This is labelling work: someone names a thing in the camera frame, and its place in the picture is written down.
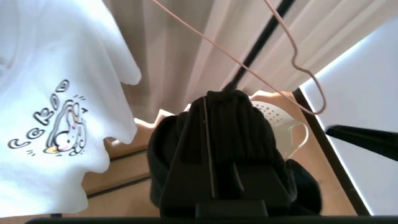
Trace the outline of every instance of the curtain fold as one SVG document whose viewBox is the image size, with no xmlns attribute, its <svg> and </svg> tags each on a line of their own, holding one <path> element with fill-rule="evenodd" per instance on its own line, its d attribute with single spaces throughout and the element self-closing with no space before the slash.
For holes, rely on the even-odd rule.
<svg viewBox="0 0 398 224">
<path fill-rule="evenodd" d="M 179 113 L 220 90 L 239 65 L 149 0 L 104 0 L 142 72 L 123 85 L 134 115 L 153 122 L 160 109 Z M 161 0 L 164 6 L 243 61 L 272 17 L 263 0 Z M 271 1 L 275 8 L 281 0 Z M 297 40 L 298 64 L 314 73 L 398 13 L 389 0 L 296 0 L 285 16 Z M 278 27 L 252 65 L 280 90 L 308 80 L 291 64 L 292 46 Z M 271 91 L 246 72 L 239 89 Z"/>
</svg>

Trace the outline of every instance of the white t-shirt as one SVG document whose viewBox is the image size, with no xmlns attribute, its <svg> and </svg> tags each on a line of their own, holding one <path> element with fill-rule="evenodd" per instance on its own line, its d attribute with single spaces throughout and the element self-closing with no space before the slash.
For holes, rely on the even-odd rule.
<svg viewBox="0 0 398 224">
<path fill-rule="evenodd" d="M 136 125 L 120 81 L 141 73 L 100 0 L 0 0 L 0 217 L 87 207 L 103 139 Z"/>
</svg>

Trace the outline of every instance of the laundry basket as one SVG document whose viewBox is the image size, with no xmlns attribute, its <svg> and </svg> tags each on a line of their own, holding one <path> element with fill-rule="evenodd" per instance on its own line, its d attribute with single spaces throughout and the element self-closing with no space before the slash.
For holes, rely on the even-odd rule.
<svg viewBox="0 0 398 224">
<path fill-rule="evenodd" d="M 286 111 L 270 103 L 252 101 L 252 104 L 261 111 L 265 119 L 271 124 L 275 134 L 276 146 L 285 160 L 292 157 L 296 150 L 307 142 L 309 135 L 307 125 L 295 120 Z M 292 129 L 300 124 L 305 128 L 305 137 L 298 146 L 294 146 Z"/>
</svg>

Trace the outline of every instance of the black pointed object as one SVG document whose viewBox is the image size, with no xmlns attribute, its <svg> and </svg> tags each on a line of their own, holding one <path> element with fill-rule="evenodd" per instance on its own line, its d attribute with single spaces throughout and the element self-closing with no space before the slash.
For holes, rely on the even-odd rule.
<svg viewBox="0 0 398 224">
<path fill-rule="evenodd" d="M 398 133 L 334 125 L 325 134 L 398 161 Z"/>
</svg>

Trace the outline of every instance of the cable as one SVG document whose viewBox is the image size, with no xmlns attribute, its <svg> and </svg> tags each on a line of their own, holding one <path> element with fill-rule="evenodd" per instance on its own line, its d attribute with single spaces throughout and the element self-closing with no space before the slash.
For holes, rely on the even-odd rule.
<svg viewBox="0 0 398 224">
<path fill-rule="evenodd" d="M 294 101 L 293 99 L 289 98 L 288 96 L 286 96 L 285 94 L 283 94 L 281 91 L 277 90 L 276 88 L 274 88 L 272 85 L 270 85 L 268 82 L 266 82 L 263 78 L 260 77 L 260 75 L 258 75 L 256 72 L 250 70 L 247 66 L 245 66 L 242 62 L 240 62 L 238 59 L 236 59 L 235 57 L 233 57 L 232 55 L 230 55 L 229 53 L 227 53 L 227 51 L 225 51 L 222 47 L 220 47 L 218 44 L 214 43 L 212 40 L 210 40 L 208 37 L 206 37 L 205 35 L 203 35 L 201 32 L 197 31 L 195 28 L 193 28 L 192 26 L 190 26 L 189 24 L 187 24 L 184 20 L 182 20 L 181 18 L 179 18 L 178 16 L 176 16 L 174 13 L 172 13 L 170 10 L 168 10 L 165 6 L 163 6 L 161 3 L 159 3 L 157 0 L 152 0 L 154 3 L 156 3 L 158 6 L 160 6 L 163 10 L 165 10 L 167 13 L 169 13 L 172 17 L 174 17 L 176 20 L 180 21 L 183 25 L 185 25 L 186 27 L 188 27 L 190 30 L 194 31 L 194 33 L 198 34 L 199 36 L 201 36 L 202 38 L 204 38 L 205 40 L 207 40 L 209 43 L 211 43 L 213 46 L 215 46 L 218 50 L 222 51 L 224 54 L 226 54 L 230 59 L 234 60 L 236 63 L 238 63 L 240 66 L 242 66 L 244 69 L 246 69 L 248 72 L 250 72 L 252 75 L 254 75 L 255 77 L 257 77 L 260 81 L 262 81 L 264 84 L 266 84 L 267 86 L 271 87 L 273 90 L 275 90 L 276 92 L 278 92 L 279 94 L 281 94 L 283 97 L 285 97 L 286 99 L 288 99 L 290 102 L 292 102 L 293 104 L 297 105 L 298 107 L 300 107 L 300 109 L 308 114 L 312 114 L 312 115 L 318 115 L 320 113 L 322 113 L 325 108 L 326 108 L 326 98 L 325 98 L 325 94 L 322 90 L 321 85 L 319 84 L 317 78 L 315 77 L 315 75 L 307 70 L 304 69 L 302 67 L 299 67 L 296 64 L 296 58 L 297 58 L 297 54 L 298 54 L 298 47 L 297 44 L 295 43 L 292 34 L 289 31 L 289 28 L 287 27 L 287 25 L 285 24 L 285 22 L 283 21 L 283 19 L 281 18 L 281 16 L 279 15 L 279 13 L 275 10 L 275 8 L 273 7 L 273 5 L 269 2 L 269 0 L 264 0 L 264 2 L 267 4 L 268 8 L 271 10 L 271 12 L 273 13 L 273 15 L 275 16 L 275 18 L 278 20 L 280 26 L 282 26 L 283 30 L 285 31 L 287 37 L 289 38 L 290 42 L 292 43 L 293 46 L 293 50 L 294 50 L 294 54 L 292 57 L 292 66 L 304 73 L 307 73 L 310 75 L 310 77 L 314 80 L 315 84 L 317 85 L 319 92 L 321 93 L 322 99 L 323 99 L 323 104 L 322 107 L 319 109 L 319 111 L 316 112 L 312 112 L 306 108 L 304 108 L 302 105 L 298 104 L 296 101 Z"/>
</svg>

